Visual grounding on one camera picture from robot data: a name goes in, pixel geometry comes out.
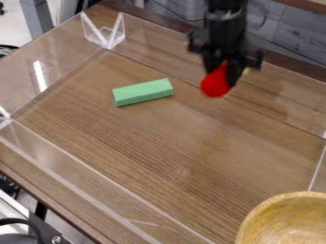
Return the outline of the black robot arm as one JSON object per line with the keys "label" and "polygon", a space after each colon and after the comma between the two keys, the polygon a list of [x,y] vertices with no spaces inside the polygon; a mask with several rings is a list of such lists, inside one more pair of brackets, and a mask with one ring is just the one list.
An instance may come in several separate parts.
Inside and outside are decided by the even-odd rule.
{"label": "black robot arm", "polygon": [[246,42],[247,0],[207,0],[203,29],[187,34],[187,50],[202,56],[213,74],[226,66],[226,84],[233,88],[247,68],[261,69],[263,51],[250,53]]}

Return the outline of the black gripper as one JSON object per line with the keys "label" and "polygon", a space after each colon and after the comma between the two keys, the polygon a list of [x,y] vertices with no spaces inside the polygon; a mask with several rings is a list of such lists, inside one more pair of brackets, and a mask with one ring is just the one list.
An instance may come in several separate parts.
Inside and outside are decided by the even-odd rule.
{"label": "black gripper", "polygon": [[246,45],[246,16],[231,19],[206,17],[203,29],[189,33],[187,50],[203,58],[203,66],[211,73],[229,61],[227,83],[233,88],[246,67],[261,69],[263,51],[249,53]]}

